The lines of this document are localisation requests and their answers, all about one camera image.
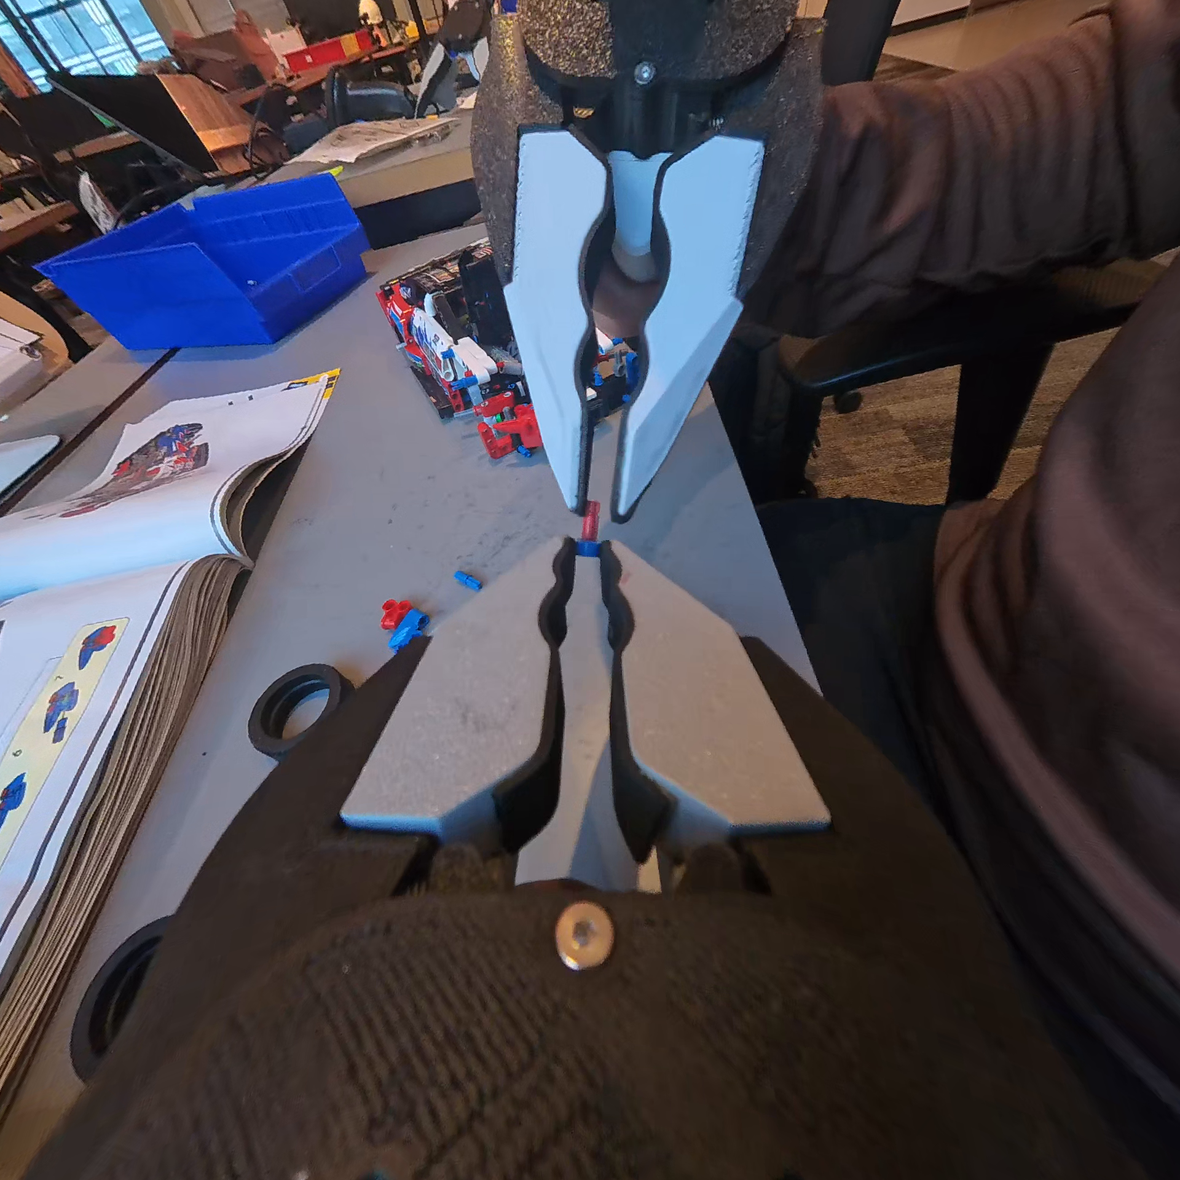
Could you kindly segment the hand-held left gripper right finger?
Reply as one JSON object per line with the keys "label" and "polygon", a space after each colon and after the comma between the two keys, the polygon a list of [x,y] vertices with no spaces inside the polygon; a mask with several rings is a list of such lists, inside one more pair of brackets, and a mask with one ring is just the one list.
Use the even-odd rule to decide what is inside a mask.
{"label": "hand-held left gripper right finger", "polygon": [[600,547],[614,812],[636,862],[823,831],[832,812],[742,637],[625,545]]}

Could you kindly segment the grey desk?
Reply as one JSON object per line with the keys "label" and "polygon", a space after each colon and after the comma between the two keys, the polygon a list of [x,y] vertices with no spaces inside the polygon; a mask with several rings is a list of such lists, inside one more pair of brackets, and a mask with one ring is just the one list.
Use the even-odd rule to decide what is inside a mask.
{"label": "grey desk", "polygon": [[82,1081],[69,1034],[87,986],[125,939],[171,914],[201,862],[271,769],[246,734],[254,701],[280,674],[330,664],[356,685],[389,657],[385,599],[412,599],[438,625],[475,598],[464,570],[492,581],[540,542],[575,533],[548,463],[489,462],[466,420],[443,422],[398,349],[375,289],[392,275],[483,236],[482,224],[372,251],[368,276],[281,344],[186,348],[148,372],[114,344],[59,380],[96,393],[103,380],[143,380],[23,500],[39,507],[96,479],[129,422],[166,403],[259,389],[340,369],[298,462],[250,507],[264,528],[223,642],[139,824],[90,938],[3,1125],[3,1177],[21,1177]]}

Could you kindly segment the person's dark trousers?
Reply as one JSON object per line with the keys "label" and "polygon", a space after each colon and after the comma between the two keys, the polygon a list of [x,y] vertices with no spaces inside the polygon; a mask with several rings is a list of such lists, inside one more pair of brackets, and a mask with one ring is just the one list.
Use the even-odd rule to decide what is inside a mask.
{"label": "person's dark trousers", "polygon": [[962,844],[1013,814],[975,699],[1005,636],[972,581],[1000,511],[823,497],[759,512],[822,695]]}

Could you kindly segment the blue plastic bin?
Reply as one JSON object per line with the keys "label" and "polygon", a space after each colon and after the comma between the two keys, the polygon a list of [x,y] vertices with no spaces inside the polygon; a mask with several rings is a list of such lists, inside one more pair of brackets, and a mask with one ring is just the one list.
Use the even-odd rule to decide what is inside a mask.
{"label": "blue plastic bin", "polygon": [[180,201],[38,265],[127,349],[275,344],[365,278],[336,177]]}

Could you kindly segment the black monitor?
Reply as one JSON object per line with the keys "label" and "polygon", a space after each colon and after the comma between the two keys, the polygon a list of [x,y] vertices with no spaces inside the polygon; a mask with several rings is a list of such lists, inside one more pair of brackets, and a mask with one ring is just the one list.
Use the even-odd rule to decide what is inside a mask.
{"label": "black monitor", "polygon": [[89,75],[52,70],[51,85],[110,119],[171,161],[193,172],[215,174],[219,165],[205,146],[197,126],[184,112],[183,101],[202,102],[222,98],[200,77],[188,73],[136,75]]}

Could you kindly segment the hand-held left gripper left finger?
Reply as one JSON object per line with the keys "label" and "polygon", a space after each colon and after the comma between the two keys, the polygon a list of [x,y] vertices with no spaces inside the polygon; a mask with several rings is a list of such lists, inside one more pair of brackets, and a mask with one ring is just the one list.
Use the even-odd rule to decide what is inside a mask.
{"label": "hand-held left gripper left finger", "polygon": [[438,623],[340,809],[353,830],[518,851],[554,816],[558,649],[576,542],[555,536]]}

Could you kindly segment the black office chair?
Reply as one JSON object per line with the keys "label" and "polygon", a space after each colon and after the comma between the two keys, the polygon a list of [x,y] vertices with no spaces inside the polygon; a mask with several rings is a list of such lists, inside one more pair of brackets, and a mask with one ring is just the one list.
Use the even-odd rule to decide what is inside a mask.
{"label": "black office chair", "polygon": [[958,366],[946,501],[995,491],[1058,344],[1123,326],[1162,275],[1159,262],[1066,267],[976,293],[954,293],[906,319],[867,319],[816,342],[785,337],[777,361],[791,393],[847,403],[891,379]]}

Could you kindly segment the toy brick car model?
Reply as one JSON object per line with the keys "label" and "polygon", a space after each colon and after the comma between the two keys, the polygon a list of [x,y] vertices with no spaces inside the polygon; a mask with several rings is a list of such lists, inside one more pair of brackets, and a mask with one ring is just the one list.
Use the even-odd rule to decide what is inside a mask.
{"label": "toy brick car model", "polygon": [[474,421],[492,460],[542,449],[488,237],[382,283],[377,300],[441,421]]}

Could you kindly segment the thick building instruction booklet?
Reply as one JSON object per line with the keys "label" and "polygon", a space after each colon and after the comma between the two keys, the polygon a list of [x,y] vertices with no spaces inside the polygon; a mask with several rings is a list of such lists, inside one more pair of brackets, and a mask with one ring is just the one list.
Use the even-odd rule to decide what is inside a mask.
{"label": "thick building instruction booklet", "polygon": [[249,501],[340,373],[169,403],[124,428],[90,484],[3,518],[3,1111],[254,564]]}

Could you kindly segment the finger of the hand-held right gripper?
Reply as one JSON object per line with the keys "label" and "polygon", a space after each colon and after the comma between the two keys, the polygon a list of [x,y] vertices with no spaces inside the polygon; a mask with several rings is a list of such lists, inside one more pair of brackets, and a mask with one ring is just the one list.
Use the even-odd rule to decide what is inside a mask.
{"label": "finger of the hand-held right gripper", "polygon": [[743,309],[738,289],[761,165],[761,140],[714,134],[659,168],[653,244],[667,272],[643,323],[643,379],[620,429],[615,522],[634,514],[669,458]]}
{"label": "finger of the hand-held right gripper", "polygon": [[568,510],[582,514],[592,425],[582,361],[593,333],[589,247],[610,210],[606,158],[573,130],[520,134],[506,304],[541,445]]}

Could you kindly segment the person's right forearm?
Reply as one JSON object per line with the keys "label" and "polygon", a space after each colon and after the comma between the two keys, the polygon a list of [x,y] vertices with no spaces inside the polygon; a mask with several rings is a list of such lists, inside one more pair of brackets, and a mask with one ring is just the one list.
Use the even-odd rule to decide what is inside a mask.
{"label": "person's right forearm", "polygon": [[1177,2],[1111,2],[979,68],[828,88],[747,316],[819,337],[1177,248],[1177,47]]}

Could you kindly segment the black rubber toy tire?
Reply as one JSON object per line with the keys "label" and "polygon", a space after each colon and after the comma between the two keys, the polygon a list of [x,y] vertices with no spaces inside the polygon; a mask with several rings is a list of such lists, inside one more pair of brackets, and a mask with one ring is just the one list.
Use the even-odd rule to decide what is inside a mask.
{"label": "black rubber toy tire", "polygon": [[170,920],[164,916],[139,927],[89,982],[69,1034],[70,1064],[83,1084],[94,1077],[125,1025]]}
{"label": "black rubber toy tire", "polygon": [[[354,689],[354,682],[327,663],[309,663],[282,673],[263,689],[250,712],[246,734],[252,747],[281,762],[306,737],[320,730]],[[287,733],[291,716],[304,701],[315,696],[323,696],[318,716],[299,732]]]}

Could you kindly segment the person's right hand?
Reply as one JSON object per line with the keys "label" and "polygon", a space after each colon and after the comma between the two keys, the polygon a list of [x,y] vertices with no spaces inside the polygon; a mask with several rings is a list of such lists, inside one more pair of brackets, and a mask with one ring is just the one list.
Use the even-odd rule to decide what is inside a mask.
{"label": "person's right hand", "polygon": [[620,268],[613,254],[603,261],[593,295],[597,330],[610,337],[639,337],[659,302],[659,281],[639,282]]}

